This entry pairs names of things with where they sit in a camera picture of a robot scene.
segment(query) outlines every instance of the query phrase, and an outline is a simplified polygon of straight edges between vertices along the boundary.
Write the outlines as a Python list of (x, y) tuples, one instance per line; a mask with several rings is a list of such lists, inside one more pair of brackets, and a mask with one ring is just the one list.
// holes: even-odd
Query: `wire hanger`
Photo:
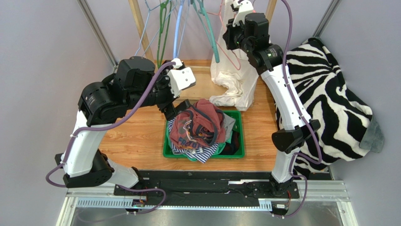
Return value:
[[(207, 12), (207, 13), (208, 13), (208, 14), (211, 14), (211, 15), (219, 16), (220, 22), (221, 22), (221, 26), (223, 27), (224, 31), (227, 31), (227, 28), (226, 28), (226, 26), (225, 26), (225, 24), (224, 24), (224, 22), (223, 22), (223, 19), (221, 18), (221, 9), (222, 9), (222, 7), (223, 7), (223, 4), (224, 4), (224, 0), (221, 0), (220, 9), (219, 9), (218, 13), (210, 13), (210, 12)], [(241, 70), (241, 61), (240, 61), (240, 59), (237, 57), (237, 55), (234, 53), (234, 51), (231, 51), (231, 52), (234, 54), (235, 58), (237, 59), (237, 62), (238, 62), (238, 64), (239, 64), (239, 67), (237, 67), (237, 66), (234, 64), (234, 62), (230, 59), (230, 57), (227, 55), (227, 53), (224, 51), (224, 49), (220, 46), (220, 44), (217, 42), (217, 40), (215, 40), (215, 42), (216, 42), (217, 46), (221, 49), (221, 51), (224, 53), (224, 55), (227, 57), (227, 59), (228, 59), (228, 60), (231, 62), (231, 64), (235, 67), (235, 69), (237, 69), (237, 71)]]
[(142, 32), (142, 35), (141, 35), (141, 40), (139, 41), (139, 48), (138, 48), (138, 50), (135, 52), (135, 56), (138, 54), (138, 52), (139, 52), (139, 50), (141, 50), (141, 43), (142, 43), (142, 39), (144, 39), (144, 34), (145, 34), (145, 31), (146, 31), (146, 28), (147, 28), (147, 26), (148, 26), (148, 21), (149, 21), (149, 16), (150, 16), (150, 12), (152, 12), (153, 10), (155, 10), (155, 9), (157, 9), (161, 4), (159, 4), (159, 5), (157, 5), (157, 6), (155, 6), (154, 8), (150, 8), (149, 7), (149, 4), (148, 4), (148, 2), (147, 2), (147, 0), (145, 0), (145, 4), (146, 4), (146, 7), (148, 8), (148, 16), (146, 17), (146, 22), (145, 22), (145, 26), (144, 26), (144, 30), (143, 30), (143, 32)]
[[(180, 8), (178, 10), (178, 15), (177, 15), (177, 22), (176, 22), (176, 32), (174, 34), (174, 47), (173, 47), (173, 59), (178, 58), (179, 52), (177, 51), (177, 42), (178, 42), (178, 30), (180, 28), (180, 22), (181, 22), (181, 14), (183, 11), (183, 6), (184, 6), (185, 0), (181, 0)], [(183, 33), (181, 35), (181, 40), (180, 40), (180, 47), (181, 48), (181, 43), (183, 41), (183, 36), (184, 36), (184, 31), (185, 31), (185, 25), (186, 25), (186, 20), (188, 18), (188, 12), (189, 12), (189, 0), (188, 0), (188, 11), (186, 12), (186, 17), (184, 21), (184, 28), (183, 28)]]
[[(195, 9), (196, 14), (198, 15), (200, 21), (202, 22), (203, 29), (205, 29), (206, 35), (207, 35), (207, 37), (209, 39), (209, 43), (211, 44), (213, 52), (215, 54), (216, 63), (219, 63), (220, 62), (220, 57), (219, 57), (219, 54), (218, 54), (216, 40), (215, 40), (215, 36), (214, 36), (214, 33), (213, 33), (212, 25), (211, 25), (210, 20), (209, 20), (209, 16), (208, 16), (208, 14), (206, 12), (205, 7), (203, 6), (203, 0), (202, 1), (201, 0), (196, 0), (196, 1), (199, 4), (199, 8), (200, 8), (199, 10), (198, 10), (198, 7), (196, 6), (195, 0), (191, 0), (191, 4), (193, 5), (193, 8)], [(201, 15), (203, 15), (205, 17), (208, 27), (206, 27), (205, 23), (203, 22), (203, 20), (201, 18)]]
[[(177, 5), (177, 0), (175, 0), (175, 4), (174, 4), (174, 6), (173, 6), (173, 8), (170, 10), (170, 12), (167, 14), (167, 18), (164, 20), (164, 21), (166, 21), (169, 17), (170, 17), (170, 15), (171, 15), (171, 13), (174, 11), (174, 9), (176, 8), (176, 5)], [(149, 45), (146, 47), (146, 49), (144, 50), (144, 53), (141, 55), (142, 57), (143, 56), (145, 56), (145, 53), (148, 51), (148, 49), (150, 48), (150, 46), (152, 45), (152, 43), (154, 42), (154, 40), (155, 40), (155, 38), (156, 38), (156, 36), (158, 36), (158, 34), (159, 34), (159, 32), (160, 32), (160, 27), (159, 27), (159, 29), (156, 31), (156, 33), (155, 33), (155, 35), (153, 36), (153, 38), (152, 38), (152, 40), (151, 40), (151, 42), (149, 43)]]
[[(170, 3), (169, 11), (171, 12), (172, 11), (171, 10), (172, 9), (171, 1), (169, 2), (169, 0), (167, 0), (160, 4), (160, 32), (159, 32), (159, 43), (157, 46), (157, 56), (156, 56), (157, 67), (161, 66), (161, 62), (162, 62), (163, 56), (164, 56), (164, 50), (166, 49), (168, 28), (170, 27), (170, 14), (167, 15), (167, 5), (169, 3)], [(160, 55), (160, 43), (161, 43), (161, 37), (164, 32), (166, 19), (167, 19), (167, 28), (166, 28), (166, 33), (164, 35), (164, 43), (163, 43), (163, 48), (162, 48), (161, 55)]]

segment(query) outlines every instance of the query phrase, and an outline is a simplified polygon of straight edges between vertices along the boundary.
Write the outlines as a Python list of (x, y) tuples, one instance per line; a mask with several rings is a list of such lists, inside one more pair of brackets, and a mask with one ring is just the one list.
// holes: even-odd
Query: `wooden pole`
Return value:
[[(144, 20), (142, 18), (141, 9), (139, 8), (138, 0), (128, 0), (129, 6), (131, 6), (132, 15), (135, 19), (136, 28), (138, 29), (139, 37), (142, 37), (142, 33), (145, 32), (144, 38), (142, 39), (142, 47), (144, 50), (149, 46), (149, 39), (146, 31), (144, 31)], [(145, 52), (146, 58), (154, 62), (151, 48)]]
[(277, 0), (269, 0), (269, 4), (267, 5), (265, 16), (269, 23), (272, 21), (274, 9), (276, 8), (276, 3)]

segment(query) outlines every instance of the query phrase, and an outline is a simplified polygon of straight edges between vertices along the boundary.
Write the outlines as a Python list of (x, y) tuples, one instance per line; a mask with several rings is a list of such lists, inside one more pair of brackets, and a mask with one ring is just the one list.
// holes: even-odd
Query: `wooden floor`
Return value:
[[(195, 101), (220, 95), (225, 88), (210, 79), (210, 61), (184, 61), (194, 71), (197, 85), (185, 90), (180, 99)], [(221, 107), (235, 110), (234, 107)], [(271, 171), (276, 149), (271, 134), (277, 130), (274, 119), (273, 97), (259, 78), (253, 105), (241, 112), (245, 133), (243, 159), (209, 159), (205, 164), (188, 159), (163, 157), (166, 120), (157, 107), (140, 108), (126, 123), (106, 133), (100, 150), (114, 162), (140, 170), (226, 170)]]

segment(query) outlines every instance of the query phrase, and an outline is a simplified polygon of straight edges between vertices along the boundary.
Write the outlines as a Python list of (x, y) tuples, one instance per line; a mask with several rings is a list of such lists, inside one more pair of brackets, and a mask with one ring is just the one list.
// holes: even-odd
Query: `metal floor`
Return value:
[[(289, 213), (298, 202), (292, 202)], [(123, 213), (123, 209), (77, 208), (83, 220), (100, 220)], [(212, 210), (156, 210), (144, 215), (123, 215), (101, 223), (84, 223), (76, 217), (73, 226), (342, 226), (336, 202), (305, 202), (293, 218), (272, 218), (269, 212), (212, 211)]]

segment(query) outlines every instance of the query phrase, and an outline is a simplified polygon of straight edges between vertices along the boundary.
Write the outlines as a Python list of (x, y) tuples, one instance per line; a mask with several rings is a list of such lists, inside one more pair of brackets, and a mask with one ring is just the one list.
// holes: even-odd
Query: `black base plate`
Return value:
[[(266, 180), (270, 172), (213, 172), (213, 171), (149, 171), (139, 170), (140, 181), (133, 189), (161, 188), (167, 193), (163, 205), (171, 206), (259, 206), (259, 198), (288, 199), (285, 193), (281, 197), (270, 193), (272, 186), (268, 181), (229, 184), (229, 181)], [(292, 182), (289, 191), (291, 197), (299, 198), (296, 182)], [(114, 195), (147, 195), (148, 205), (158, 204), (161, 192), (132, 193), (115, 187)]]

